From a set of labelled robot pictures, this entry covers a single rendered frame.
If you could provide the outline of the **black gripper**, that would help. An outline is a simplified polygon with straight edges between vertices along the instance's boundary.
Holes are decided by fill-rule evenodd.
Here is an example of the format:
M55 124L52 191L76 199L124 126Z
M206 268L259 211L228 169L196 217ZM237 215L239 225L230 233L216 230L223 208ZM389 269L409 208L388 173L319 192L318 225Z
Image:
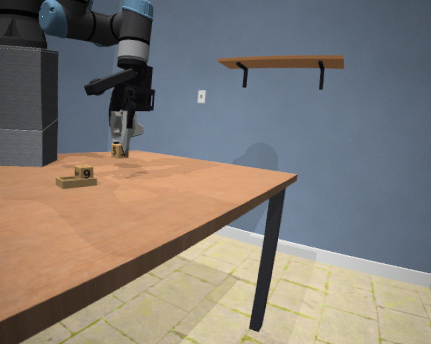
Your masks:
M155 90L148 90L151 88L153 67L147 66L144 61L130 58L119 59L117 66L124 70L133 69L136 76L135 79L114 87L109 106L109 126L113 144L119 144L119 137L122 136L120 144L124 154L127 154L131 137L144 132L143 126L137 122L135 111L154 109ZM124 111L119 112L121 108Z

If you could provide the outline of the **tan shallow rectangular tray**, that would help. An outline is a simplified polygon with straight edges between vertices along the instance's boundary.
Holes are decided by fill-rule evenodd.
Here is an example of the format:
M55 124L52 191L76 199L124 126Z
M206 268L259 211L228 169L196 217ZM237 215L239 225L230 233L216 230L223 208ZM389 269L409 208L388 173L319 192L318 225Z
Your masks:
M61 179L60 179L61 178ZM97 178L75 179L75 176L56 177L56 185L62 189L96 186Z

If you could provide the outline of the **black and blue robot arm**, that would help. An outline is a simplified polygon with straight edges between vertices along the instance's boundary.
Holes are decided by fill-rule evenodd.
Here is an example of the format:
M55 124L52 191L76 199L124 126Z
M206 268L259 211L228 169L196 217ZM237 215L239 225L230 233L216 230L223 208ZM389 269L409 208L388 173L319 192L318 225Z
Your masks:
M122 12L113 15L91 11L92 4L93 0L0 0L0 45L47 49L45 34L92 42L98 47L119 42L117 59L147 63L152 4L125 0ZM136 78L133 69L124 71L91 80L84 86L86 94L101 95Z

